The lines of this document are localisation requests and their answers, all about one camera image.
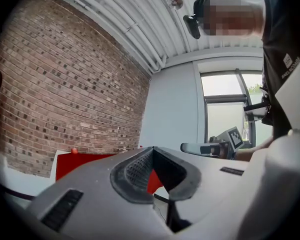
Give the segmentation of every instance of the red panel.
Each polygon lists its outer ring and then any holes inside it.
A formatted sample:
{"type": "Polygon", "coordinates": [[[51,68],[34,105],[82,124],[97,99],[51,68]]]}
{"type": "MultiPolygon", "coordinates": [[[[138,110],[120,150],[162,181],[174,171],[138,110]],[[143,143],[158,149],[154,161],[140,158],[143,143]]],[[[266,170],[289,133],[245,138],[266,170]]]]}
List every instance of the red panel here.
{"type": "Polygon", "coordinates": [[[152,170],[149,181],[148,181],[148,187],[147,192],[151,195],[157,191],[158,188],[163,187],[160,179],[158,178],[158,175],[156,174],[155,170],[152,170]]]}
{"type": "Polygon", "coordinates": [[[91,161],[100,160],[114,156],[113,154],[82,154],[82,153],[67,153],[60,154],[56,160],[55,180],[60,180],[79,166],[82,166],[91,161]]]}
{"type": "MultiPolygon", "coordinates": [[[[74,169],[79,166],[82,166],[91,161],[100,160],[103,158],[108,158],[114,156],[113,154],[83,154],[83,153],[67,153],[67,154],[59,154],[56,160],[56,173],[55,180],[60,180],[63,176],[67,175],[74,169]]],[[[159,180],[155,170],[152,170],[148,186],[147,192],[153,194],[157,191],[158,188],[162,187],[162,183],[159,180]]]]}

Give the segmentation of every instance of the mesh grille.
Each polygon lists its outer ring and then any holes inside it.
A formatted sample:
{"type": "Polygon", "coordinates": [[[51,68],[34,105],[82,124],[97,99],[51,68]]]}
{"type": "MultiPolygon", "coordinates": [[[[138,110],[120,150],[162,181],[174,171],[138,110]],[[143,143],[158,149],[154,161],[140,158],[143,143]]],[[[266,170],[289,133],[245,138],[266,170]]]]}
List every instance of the mesh grille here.
{"type": "Polygon", "coordinates": [[[152,152],[143,155],[130,163],[125,170],[125,177],[130,184],[144,191],[147,190],[149,176],[153,169],[152,156],[152,152]]]}

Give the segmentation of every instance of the red brick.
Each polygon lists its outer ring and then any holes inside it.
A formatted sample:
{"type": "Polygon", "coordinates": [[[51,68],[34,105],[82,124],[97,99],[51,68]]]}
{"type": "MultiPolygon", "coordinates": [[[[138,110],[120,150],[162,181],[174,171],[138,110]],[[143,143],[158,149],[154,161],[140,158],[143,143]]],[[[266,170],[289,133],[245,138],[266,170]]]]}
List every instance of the red brick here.
{"type": "Polygon", "coordinates": [[[57,149],[137,147],[150,77],[64,1],[19,3],[0,40],[0,69],[0,151],[10,168],[49,177],[57,149]]]}

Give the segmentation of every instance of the red knob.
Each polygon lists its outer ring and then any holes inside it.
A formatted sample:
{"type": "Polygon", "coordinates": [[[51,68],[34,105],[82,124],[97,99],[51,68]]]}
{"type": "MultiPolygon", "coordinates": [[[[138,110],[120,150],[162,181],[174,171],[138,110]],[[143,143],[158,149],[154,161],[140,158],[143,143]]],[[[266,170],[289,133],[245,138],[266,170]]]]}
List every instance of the red knob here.
{"type": "Polygon", "coordinates": [[[71,154],[78,154],[78,149],[77,148],[72,148],[71,149],[71,154]]]}

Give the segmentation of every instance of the headset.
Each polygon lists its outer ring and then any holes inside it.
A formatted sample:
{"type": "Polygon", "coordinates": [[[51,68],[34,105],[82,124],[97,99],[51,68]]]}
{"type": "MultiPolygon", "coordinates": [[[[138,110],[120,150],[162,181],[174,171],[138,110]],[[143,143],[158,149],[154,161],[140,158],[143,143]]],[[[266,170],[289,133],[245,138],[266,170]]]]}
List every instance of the headset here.
{"type": "Polygon", "coordinates": [[[183,16],[183,21],[188,29],[190,35],[195,38],[199,39],[201,37],[199,31],[199,23],[200,19],[203,18],[204,14],[204,3],[207,0],[196,0],[193,4],[193,14],[183,16]]]}

